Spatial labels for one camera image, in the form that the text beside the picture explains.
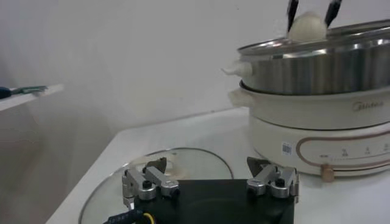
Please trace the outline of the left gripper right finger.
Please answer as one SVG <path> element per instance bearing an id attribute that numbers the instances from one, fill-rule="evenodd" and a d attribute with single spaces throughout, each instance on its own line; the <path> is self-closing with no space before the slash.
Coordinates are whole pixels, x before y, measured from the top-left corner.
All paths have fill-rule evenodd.
<path id="1" fill-rule="evenodd" d="M 259 197 L 270 193 L 274 198 L 292 197 L 299 202 L 299 174 L 294 167 L 279 167 L 266 159 L 247 157 L 252 178 L 246 181 L 247 193 Z"/>

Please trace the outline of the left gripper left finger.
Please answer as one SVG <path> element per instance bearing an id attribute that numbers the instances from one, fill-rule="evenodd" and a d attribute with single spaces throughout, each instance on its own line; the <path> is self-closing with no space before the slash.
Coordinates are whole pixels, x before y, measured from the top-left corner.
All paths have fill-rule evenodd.
<path id="1" fill-rule="evenodd" d="M 161 157 L 149 161 L 142 170 L 136 167 L 126 169 L 122 174 L 122 200 L 124 205 L 133 209 L 133 201 L 152 201 L 159 192 L 163 198 L 176 200 L 180 195 L 180 184 L 177 180 L 165 175 L 167 158 Z"/>

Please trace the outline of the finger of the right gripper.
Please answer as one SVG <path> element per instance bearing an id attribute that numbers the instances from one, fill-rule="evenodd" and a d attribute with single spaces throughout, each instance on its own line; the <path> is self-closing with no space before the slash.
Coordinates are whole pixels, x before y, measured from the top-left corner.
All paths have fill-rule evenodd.
<path id="1" fill-rule="evenodd" d="M 331 0 L 327 12 L 325 14 L 324 23 L 327 27 L 333 22 L 333 20 L 337 17 L 339 9 L 341 7 L 342 0 Z"/>
<path id="2" fill-rule="evenodd" d="M 288 25 L 287 25 L 287 32 L 290 31 L 293 22 L 295 20 L 295 15 L 298 9 L 299 0 L 289 0 L 288 2 L 288 8 L 287 8 L 287 19 L 288 19 Z"/>

